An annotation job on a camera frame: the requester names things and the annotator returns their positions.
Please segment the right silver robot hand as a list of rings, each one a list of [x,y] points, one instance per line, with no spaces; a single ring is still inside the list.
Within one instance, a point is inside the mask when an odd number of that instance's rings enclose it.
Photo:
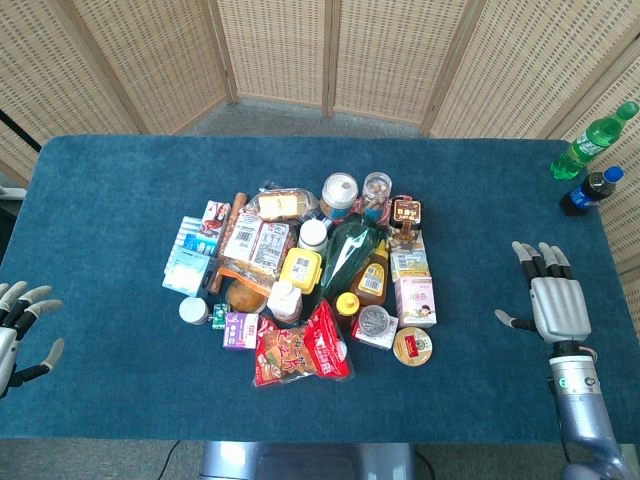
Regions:
[[[546,343],[584,341],[591,334],[585,297],[564,252],[545,242],[534,248],[513,241],[512,249],[528,282],[533,318],[516,318],[501,309],[494,311],[496,318],[512,329],[535,332]]]

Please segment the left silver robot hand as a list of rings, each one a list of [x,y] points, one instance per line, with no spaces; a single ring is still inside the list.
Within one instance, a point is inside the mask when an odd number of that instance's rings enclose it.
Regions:
[[[54,370],[64,352],[64,339],[56,339],[44,360],[28,368],[17,369],[21,343],[45,313],[56,311],[63,305],[59,299],[46,299],[52,291],[50,285],[28,289],[26,281],[1,284],[1,398],[13,388],[20,388],[36,378]]]

